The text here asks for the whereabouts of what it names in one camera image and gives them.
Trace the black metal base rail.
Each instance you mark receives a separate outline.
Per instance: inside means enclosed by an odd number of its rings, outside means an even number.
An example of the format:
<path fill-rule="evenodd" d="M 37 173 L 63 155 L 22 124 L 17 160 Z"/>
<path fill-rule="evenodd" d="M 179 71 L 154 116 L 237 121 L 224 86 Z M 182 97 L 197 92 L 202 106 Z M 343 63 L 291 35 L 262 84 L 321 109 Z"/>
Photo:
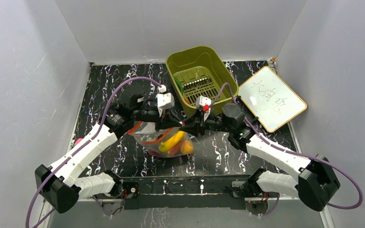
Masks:
<path fill-rule="evenodd" d="M 244 198 L 268 192 L 299 198 L 321 211 L 330 201 L 329 180 L 304 169 L 294 176 L 258 169 L 252 175 L 120 177 L 112 171 L 66 180 L 43 168 L 35 170 L 39 194 L 57 212 L 65 213 L 78 200 L 106 194 L 126 201 L 126 209 L 148 207 L 245 209 Z"/>

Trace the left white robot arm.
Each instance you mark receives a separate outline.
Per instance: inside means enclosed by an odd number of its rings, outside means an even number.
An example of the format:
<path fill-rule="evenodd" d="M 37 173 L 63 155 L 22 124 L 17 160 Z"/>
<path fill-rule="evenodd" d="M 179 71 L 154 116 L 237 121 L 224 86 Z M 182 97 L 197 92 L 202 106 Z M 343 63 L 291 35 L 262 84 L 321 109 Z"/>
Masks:
<path fill-rule="evenodd" d="M 58 213 L 69 211 L 82 198 L 98 194 L 120 197 L 125 190 L 119 175 L 105 171 L 81 178 L 80 174 L 101 152 L 131 130 L 136 121 L 153 123 L 156 130 L 180 127 L 181 121 L 170 112 L 172 107 L 171 93 L 157 94 L 147 100 L 143 94 L 133 95 L 130 106 L 108 102 L 101 121 L 78 145 L 48 167 L 36 168 L 38 193 Z"/>

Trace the yellow toy banana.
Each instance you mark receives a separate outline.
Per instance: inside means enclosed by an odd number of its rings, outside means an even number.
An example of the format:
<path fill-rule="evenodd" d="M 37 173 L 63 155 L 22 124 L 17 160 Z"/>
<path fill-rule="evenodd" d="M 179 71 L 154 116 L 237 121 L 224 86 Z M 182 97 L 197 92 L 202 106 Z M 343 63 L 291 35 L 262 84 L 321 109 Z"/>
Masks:
<path fill-rule="evenodd" d="M 160 152 L 168 152 L 171 148 L 173 148 L 185 135 L 185 132 L 178 131 L 171 138 L 166 140 L 165 142 L 161 142 L 158 149 Z"/>

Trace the pink red eraser block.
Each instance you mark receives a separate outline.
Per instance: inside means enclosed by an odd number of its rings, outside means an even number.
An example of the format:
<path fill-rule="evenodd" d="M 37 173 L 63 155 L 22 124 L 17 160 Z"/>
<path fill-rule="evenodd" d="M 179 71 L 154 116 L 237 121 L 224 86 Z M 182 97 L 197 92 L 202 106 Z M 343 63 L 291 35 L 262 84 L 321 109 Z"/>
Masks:
<path fill-rule="evenodd" d="M 83 140 L 83 138 L 78 138 L 75 142 L 74 142 L 74 146 L 76 146 L 78 143 L 80 143 Z"/>

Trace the olive green plastic basket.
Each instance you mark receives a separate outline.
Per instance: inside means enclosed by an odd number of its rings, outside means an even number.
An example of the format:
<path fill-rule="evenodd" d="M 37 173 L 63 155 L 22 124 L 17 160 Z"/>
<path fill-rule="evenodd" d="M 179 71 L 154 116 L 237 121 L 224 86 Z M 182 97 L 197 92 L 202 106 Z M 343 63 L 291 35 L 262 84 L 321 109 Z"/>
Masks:
<path fill-rule="evenodd" d="M 203 95 L 214 100 L 224 83 L 228 83 L 230 88 L 226 86 L 223 89 L 211 108 L 212 113 L 221 114 L 224 105 L 232 101 L 231 95 L 235 97 L 238 95 L 238 84 L 217 53 L 210 47 L 198 46 L 173 53 L 166 58 L 165 64 L 186 116 L 195 113 L 197 97 Z M 183 86 L 183 94 L 180 93 L 173 76 L 177 77 Z"/>

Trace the clear zip bag orange zipper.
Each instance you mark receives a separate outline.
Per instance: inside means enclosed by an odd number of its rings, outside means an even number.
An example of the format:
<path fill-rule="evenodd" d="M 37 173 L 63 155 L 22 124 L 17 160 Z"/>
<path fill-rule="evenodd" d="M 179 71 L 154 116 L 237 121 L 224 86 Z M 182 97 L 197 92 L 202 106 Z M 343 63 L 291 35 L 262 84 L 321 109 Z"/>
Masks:
<path fill-rule="evenodd" d="M 177 127 L 156 130 L 154 123 L 138 122 L 127 134 L 133 136 L 151 156 L 173 158 L 194 152 L 188 133 Z"/>

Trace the small whiteboard wooden frame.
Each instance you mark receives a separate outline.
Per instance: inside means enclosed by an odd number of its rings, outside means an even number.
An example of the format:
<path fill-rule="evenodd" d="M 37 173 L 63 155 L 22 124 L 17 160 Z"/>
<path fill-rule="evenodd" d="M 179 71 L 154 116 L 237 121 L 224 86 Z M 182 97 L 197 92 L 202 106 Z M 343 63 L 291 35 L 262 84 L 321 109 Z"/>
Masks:
<path fill-rule="evenodd" d="M 238 95 L 269 133 L 307 109 L 306 102 L 268 66 L 242 83 Z"/>

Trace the orange toy fruit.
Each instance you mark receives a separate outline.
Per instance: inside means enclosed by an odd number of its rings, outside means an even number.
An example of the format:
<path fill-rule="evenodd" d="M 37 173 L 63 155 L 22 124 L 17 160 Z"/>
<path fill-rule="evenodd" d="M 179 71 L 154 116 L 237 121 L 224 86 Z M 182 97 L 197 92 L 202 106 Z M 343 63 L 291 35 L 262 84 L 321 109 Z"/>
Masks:
<path fill-rule="evenodd" d="M 191 154 L 194 151 L 193 144 L 186 140 L 180 146 L 180 152 L 183 155 Z"/>

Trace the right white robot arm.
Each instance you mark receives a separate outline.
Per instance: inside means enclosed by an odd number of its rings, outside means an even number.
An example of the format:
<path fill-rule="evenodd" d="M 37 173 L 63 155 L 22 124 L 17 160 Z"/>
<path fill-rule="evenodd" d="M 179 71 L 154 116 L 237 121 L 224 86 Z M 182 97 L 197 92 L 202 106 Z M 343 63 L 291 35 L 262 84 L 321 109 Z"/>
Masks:
<path fill-rule="evenodd" d="M 194 136 L 205 131 L 226 132 L 228 141 L 237 150 L 259 157 L 284 173 L 258 169 L 245 184 L 249 192 L 260 197 L 265 192 L 276 192 L 299 198 L 307 207 L 322 211 L 340 188 L 340 182 L 324 156 L 305 158 L 302 154 L 290 154 L 285 147 L 257 134 L 246 123 L 247 118 L 237 104 L 226 104 L 222 114 L 210 114 L 203 108 L 183 121 L 181 131 Z"/>

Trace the green toy vegetable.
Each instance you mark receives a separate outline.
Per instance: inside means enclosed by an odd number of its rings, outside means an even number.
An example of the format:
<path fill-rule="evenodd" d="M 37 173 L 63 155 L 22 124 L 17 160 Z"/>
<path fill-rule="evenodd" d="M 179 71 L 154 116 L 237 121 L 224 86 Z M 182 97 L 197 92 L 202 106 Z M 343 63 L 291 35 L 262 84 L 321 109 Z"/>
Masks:
<path fill-rule="evenodd" d="M 177 87 L 178 87 L 180 93 L 183 94 L 183 86 L 181 85 L 180 81 L 175 76 L 173 76 L 173 79 L 174 79 L 175 83 L 177 84 Z"/>

